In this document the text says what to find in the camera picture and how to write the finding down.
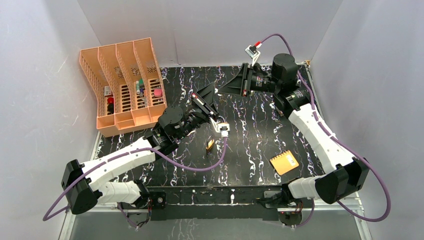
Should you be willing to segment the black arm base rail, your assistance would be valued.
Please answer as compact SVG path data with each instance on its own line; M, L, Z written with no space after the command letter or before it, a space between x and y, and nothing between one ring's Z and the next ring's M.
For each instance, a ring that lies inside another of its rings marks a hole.
M311 210L316 215L323 211L346 213L339 204L320 199L287 202L278 186L167 186L149 187L144 193L139 204L98 202L90 211L123 210L129 223L137 226L147 219L260 219L293 226L305 222Z

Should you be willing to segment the brass padlock long shackle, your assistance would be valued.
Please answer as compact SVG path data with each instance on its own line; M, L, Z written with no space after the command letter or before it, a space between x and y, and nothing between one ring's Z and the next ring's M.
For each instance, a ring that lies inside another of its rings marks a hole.
M206 145L205 145L205 150L206 150L207 152L210 152L210 151L213 149L214 145L215 145L215 140L214 140L214 139L210 139L210 140L208 140L208 141L206 142Z

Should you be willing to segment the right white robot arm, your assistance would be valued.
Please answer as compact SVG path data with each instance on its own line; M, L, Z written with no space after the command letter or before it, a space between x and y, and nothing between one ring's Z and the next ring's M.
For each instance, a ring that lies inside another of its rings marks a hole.
M326 124L306 88L298 83L299 66L288 53L274 56L271 71L259 63L243 63L239 73L225 83L219 94L248 96L253 91L272 93L275 107L300 130L316 153L324 174L302 177L282 185L279 194L288 207L295 207L303 198L321 199L333 204L362 189L369 167L324 131Z

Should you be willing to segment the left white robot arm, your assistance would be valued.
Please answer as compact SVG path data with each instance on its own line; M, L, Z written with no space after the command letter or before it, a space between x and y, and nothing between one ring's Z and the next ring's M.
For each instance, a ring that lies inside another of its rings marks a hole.
M79 215L97 204L106 203L127 203L144 208L150 198L141 182L113 182L113 179L160 159L185 170L199 171L170 159L168 155L179 147L182 139L203 124L211 124L215 133L227 140L229 125L217 122L215 94L215 83L210 83L191 94L191 107L188 109L177 105L167 107L155 126L132 144L98 160L79 162L74 159L68 162L61 186L70 211Z

